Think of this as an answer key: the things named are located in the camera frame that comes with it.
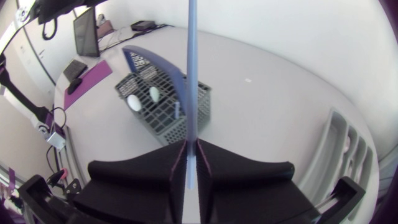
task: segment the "electrical cord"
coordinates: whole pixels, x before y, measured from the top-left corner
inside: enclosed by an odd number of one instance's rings
[[[56,107],[56,108],[52,109],[51,112],[53,113],[56,109],[62,110],[63,115],[64,115],[64,118],[65,118],[65,119],[63,120],[63,124],[62,124],[62,126],[61,126],[61,129],[62,129],[63,127],[65,127],[65,124],[67,123],[67,114],[66,114],[65,110],[64,110],[63,108],[61,108],[61,107]]]
[[[149,29],[149,30],[146,30],[146,31],[142,31],[142,32],[135,33],[132,37],[129,37],[129,38],[127,38],[127,39],[120,40],[120,41],[118,41],[118,42],[112,43],[111,45],[107,46],[107,47],[104,48],[103,50],[100,50],[99,53],[102,54],[105,50],[108,50],[108,49],[110,49],[110,48],[112,48],[112,47],[115,47],[115,46],[117,46],[117,45],[119,45],[119,44],[121,44],[121,43],[123,43],[123,42],[125,42],[125,41],[134,39],[134,38],[139,37],[139,36],[141,36],[141,35],[149,34],[150,32],[152,32],[152,31],[154,31],[154,30],[161,29],[161,28],[167,27],[167,26],[170,26],[170,25],[161,24],[161,25],[157,25],[157,26],[156,26],[155,28],[153,28],[153,29]]]
[[[50,161],[49,161],[49,152],[51,150],[51,148],[53,148],[53,146],[50,146],[49,149],[47,150],[47,152],[45,153],[45,157],[47,159],[47,164],[49,165],[49,168],[51,170],[51,172],[54,174],[54,170],[52,169],[51,165],[50,165]]]
[[[46,23],[43,25],[42,37],[43,37],[44,40],[51,40],[52,38],[55,37],[55,34],[57,33],[57,27],[58,27],[57,18],[54,19],[54,31],[53,31],[53,33],[52,33],[52,35],[50,37],[47,37],[47,34],[45,33],[45,25],[46,25]]]

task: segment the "blue pole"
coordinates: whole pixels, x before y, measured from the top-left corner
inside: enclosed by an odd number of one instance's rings
[[[189,0],[187,65],[187,187],[192,189],[195,183],[195,150],[198,139],[197,0]]]

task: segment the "white wall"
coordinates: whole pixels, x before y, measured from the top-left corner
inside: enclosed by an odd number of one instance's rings
[[[0,34],[4,32],[6,26],[11,22],[15,10],[15,1],[6,1],[0,11]],[[23,39],[23,37],[23,33],[20,33],[17,39]],[[52,100],[39,90],[22,65],[16,50],[17,44],[14,39],[5,51],[7,58],[6,68],[12,82],[33,103],[50,108]],[[49,144],[32,127],[30,121],[3,96],[0,96],[0,161],[13,168],[25,179],[32,177],[34,174],[48,177],[51,173],[45,159],[48,147]]]
[[[183,0],[109,0],[96,10],[115,29],[138,20],[188,23]],[[273,52],[334,85],[364,116],[379,158],[398,143],[398,47],[379,1],[201,0],[198,28]]]

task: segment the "metal wire basket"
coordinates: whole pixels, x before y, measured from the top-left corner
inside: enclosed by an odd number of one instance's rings
[[[150,87],[160,91],[160,98],[154,103],[149,94]],[[182,140],[187,134],[187,117],[179,106],[179,99],[170,77],[155,65],[148,63],[137,72],[130,73],[116,86],[119,96],[127,103],[127,97],[136,95],[142,109],[134,111],[141,123],[164,146]],[[210,120],[211,88],[198,83],[198,131]]]

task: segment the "purple mat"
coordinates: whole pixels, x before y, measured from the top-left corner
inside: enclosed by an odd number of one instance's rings
[[[111,73],[112,70],[105,60],[97,64],[88,72],[84,73],[82,75],[82,83],[71,95],[68,95],[68,88],[63,93],[63,109],[68,109],[74,102],[76,102],[76,100],[83,96],[83,94],[85,94],[88,90],[90,90],[93,86],[95,86]]]

